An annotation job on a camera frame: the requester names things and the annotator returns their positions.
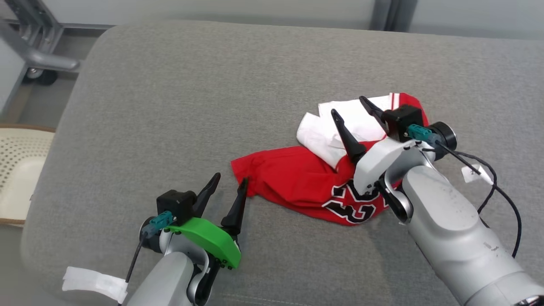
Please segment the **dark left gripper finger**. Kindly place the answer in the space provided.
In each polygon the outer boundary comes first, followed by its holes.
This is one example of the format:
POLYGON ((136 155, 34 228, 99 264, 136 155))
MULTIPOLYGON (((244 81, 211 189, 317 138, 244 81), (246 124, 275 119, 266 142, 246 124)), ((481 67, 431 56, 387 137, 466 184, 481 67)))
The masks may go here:
POLYGON ((200 193, 197 196, 197 200, 193 205, 193 213, 195 217, 202 217, 204 209, 211 197, 211 195, 216 191, 217 185, 219 184, 221 178, 220 173, 215 173, 214 176, 209 180, 208 184, 202 188, 200 193))
POLYGON ((241 232, 249 178, 243 178, 237 189, 237 197, 233 202, 229 213, 221 220, 221 228, 230 236, 238 236, 241 232))

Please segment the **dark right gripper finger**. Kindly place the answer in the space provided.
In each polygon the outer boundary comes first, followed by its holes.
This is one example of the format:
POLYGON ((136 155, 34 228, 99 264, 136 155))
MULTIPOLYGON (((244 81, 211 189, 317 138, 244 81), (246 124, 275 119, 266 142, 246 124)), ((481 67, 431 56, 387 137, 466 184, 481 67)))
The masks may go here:
POLYGON ((388 134, 388 127, 386 122, 382 119, 383 116, 383 110, 381 108, 377 107, 374 103, 372 103, 367 97, 360 96, 359 101, 363 108, 366 110, 366 112, 375 118, 375 120, 378 122, 379 126, 383 129, 383 131, 388 134))
POLYGON ((359 143, 357 139, 352 135, 352 133, 346 128, 345 122, 338 113, 337 110, 331 110, 332 120, 336 126, 344 149, 346 150, 346 155, 353 165, 357 165, 360 159, 366 154, 367 148, 365 145, 359 143))

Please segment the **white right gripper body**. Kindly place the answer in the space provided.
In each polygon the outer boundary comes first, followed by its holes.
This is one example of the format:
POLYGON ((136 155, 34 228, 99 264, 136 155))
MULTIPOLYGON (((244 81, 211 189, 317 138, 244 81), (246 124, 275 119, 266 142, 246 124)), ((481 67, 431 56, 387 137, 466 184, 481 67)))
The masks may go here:
POLYGON ((381 177, 386 188, 393 190, 411 168, 418 165, 432 167, 435 159, 436 153, 425 142, 400 143, 387 137, 373 145, 356 163, 355 190, 361 195, 370 192, 381 177))

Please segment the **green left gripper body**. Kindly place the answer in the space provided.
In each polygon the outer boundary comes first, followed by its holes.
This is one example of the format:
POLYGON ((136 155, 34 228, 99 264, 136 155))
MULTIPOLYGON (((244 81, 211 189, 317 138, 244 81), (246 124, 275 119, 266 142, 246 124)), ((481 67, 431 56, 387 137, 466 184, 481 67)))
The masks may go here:
POLYGON ((226 231, 202 218, 191 218, 183 225, 165 227, 175 234, 182 234, 191 242, 219 259, 225 267, 237 269, 241 261, 241 251, 237 242, 226 231))

